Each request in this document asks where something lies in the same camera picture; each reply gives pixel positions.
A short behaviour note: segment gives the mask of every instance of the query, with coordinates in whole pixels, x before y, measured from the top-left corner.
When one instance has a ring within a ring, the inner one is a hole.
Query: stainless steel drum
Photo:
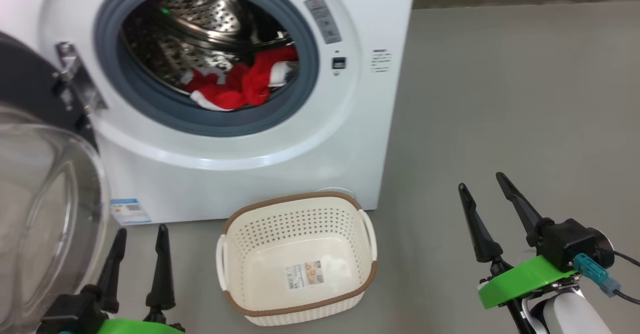
[[[252,64],[256,51],[284,46],[288,33],[246,0],[148,0],[126,19],[122,37],[146,71],[181,94],[190,69]]]

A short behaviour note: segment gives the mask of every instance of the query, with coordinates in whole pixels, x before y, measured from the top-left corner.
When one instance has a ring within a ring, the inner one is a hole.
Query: washing machine
[[[319,190],[375,209],[411,3],[0,0],[0,32],[56,67],[23,67],[18,85],[50,83],[41,95],[82,107],[74,125],[95,133],[121,224],[227,218]],[[286,46],[297,70],[260,105],[207,110],[181,86]]]

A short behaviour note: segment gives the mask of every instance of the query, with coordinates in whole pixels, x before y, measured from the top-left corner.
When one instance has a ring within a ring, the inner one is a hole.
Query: basket handle
[[[222,291],[227,290],[227,243],[225,243],[225,237],[224,234],[220,235],[215,246],[215,270]]]
[[[364,221],[364,226],[366,228],[366,233],[368,234],[368,245],[371,248],[371,259],[376,261],[378,259],[378,243],[376,241],[376,232],[373,230],[373,224],[371,224],[371,219],[367,215],[367,213],[363,210],[359,210],[362,220]]]

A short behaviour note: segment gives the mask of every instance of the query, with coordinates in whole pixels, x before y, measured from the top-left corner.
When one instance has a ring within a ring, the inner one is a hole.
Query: door hinge
[[[86,114],[107,108],[73,43],[59,42],[55,49],[62,64],[62,70],[57,73],[57,77],[66,86],[65,90],[71,91],[66,94],[74,94],[82,102]]]

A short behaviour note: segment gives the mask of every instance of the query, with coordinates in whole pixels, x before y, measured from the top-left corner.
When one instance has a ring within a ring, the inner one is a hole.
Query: red cloth
[[[242,92],[242,80],[249,73],[249,70],[249,65],[246,63],[235,64],[226,75],[226,84],[231,89]]]
[[[253,67],[242,79],[242,94],[247,103],[258,106],[269,99],[269,82],[275,63],[297,60],[298,53],[292,45],[257,53]]]
[[[217,74],[204,76],[192,69],[193,77],[184,87],[191,93],[200,92],[207,101],[224,110],[239,109],[246,104],[258,106],[269,99],[269,82],[274,64],[297,59],[298,54],[293,46],[262,51],[256,54],[251,68],[246,63],[235,64],[226,75],[223,85],[218,85]]]
[[[199,91],[210,103],[225,110],[242,108],[247,102],[239,91],[231,89],[229,85],[206,84]]]
[[[205,76],[202,75],[200,71],[196,69],[192,69],[191,73],[193,74],[192,79],[189,81],[189,83],[187,83],[187,85],[184,86],[184,89],[187,90],[188,92],[194,92],[195,90],[198,90],[199,88],[201,88],[202,86],[205,86],[208,83]]]

